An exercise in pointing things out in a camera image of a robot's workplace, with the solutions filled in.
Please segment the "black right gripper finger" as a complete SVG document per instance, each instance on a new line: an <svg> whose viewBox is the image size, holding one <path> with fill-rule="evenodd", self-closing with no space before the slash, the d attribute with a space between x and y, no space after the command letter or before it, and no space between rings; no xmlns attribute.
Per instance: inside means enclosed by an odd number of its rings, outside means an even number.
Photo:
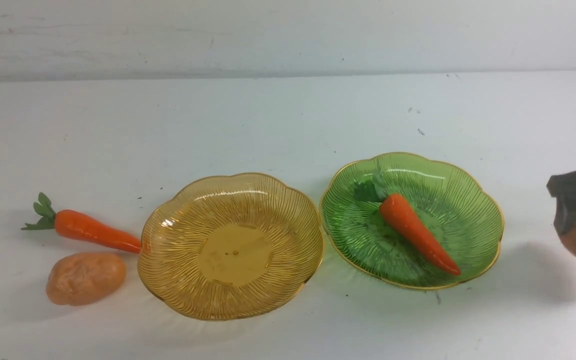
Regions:
<svg viewBox="0 0 576 360"><path fill-rule="evenodd" d="M576 196L576 170L552 175L546 183L546 188L551 198L564 195Z"/></svg>
<svg viewBox="0 0 576 360"><path fill-rule="evenodd" d="M569 233L576 225L576 193L553 194L556 200L553 226L558 236Z"/></svg>

